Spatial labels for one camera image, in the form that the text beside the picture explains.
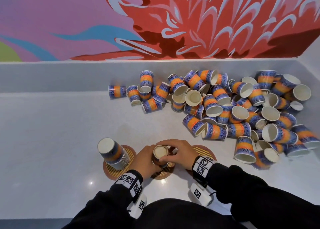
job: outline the orange coaster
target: orange coaster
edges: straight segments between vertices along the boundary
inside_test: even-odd
[[[133,162],[134,157],[137,155],[134,149],[130,146],[122,145],[122,147],[127,151],[129,154],[129,163],[123,170],[117,170],[111,167],[109,164],[107,164],[105,161],[103,161],[103,171],[105,175],[111,179],[111,180],[117,180],[119,176],[124,174],[126,171],[129,170],[130,164]]]
[[[202,145],[194,145],[192,146],[194,150],[196,150],[196,152],[201,155],[201,156],[208,156],[211,157],[212,159],[217,161],[216,156],[214,155],[214,153],[207,147],[202,146]],[[192,171],[191,170],[187,170],[188,174],[190,174],[191,176],[193,176]]]
[[[154,173],[151,178],[153,179],[165,179],[169,177],[174,172],[175,163],[170,162],[166,168],[164,168],[161,172]]]

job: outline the painted wall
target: painted wall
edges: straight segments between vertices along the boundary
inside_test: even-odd
[[[297,57],[320,0],[0,0],[0,61]]]

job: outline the black sleeve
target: black sleeve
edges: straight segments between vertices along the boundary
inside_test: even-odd
[[[135,220],[127,211],[127,207],[135,198],[133,187],[143,181],[142,176],[135,170],[129,170],[123,176],[120,176],[116,183],[106,192],[99,191],[94,199],[90,200],[84,209],[82,209],[71,222],[63,229],[106,229],[106,228],[131,228]]]
[[[231,214],[239,222],[250,221],[258,229],[320,228],[319,206],[270,187],[239,166],[215,163],[204,179],[217,191],[220,202],[232,204]]]

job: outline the white table surface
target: white table surface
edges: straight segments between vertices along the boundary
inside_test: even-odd
[[[71,218],[100,190],[114,183],[103,172],[97,144],[110,137],[138,153],[164,139],[183,139],[214,152],[218,162],[236,164],[270,186],[320,204],[320,162],[308,156],[280,161],[258,171],[233,159],[235,139],[203,141],[182,124],[184,113],[166,104],[144,114],[128,98],[110,100],[107,92],[0,95],[0,219]],[[148,179],[148,203],[162,198],[190,201],[193,179],[176,166],[164,180]],[[228,214],[230,205],[210,206]]]

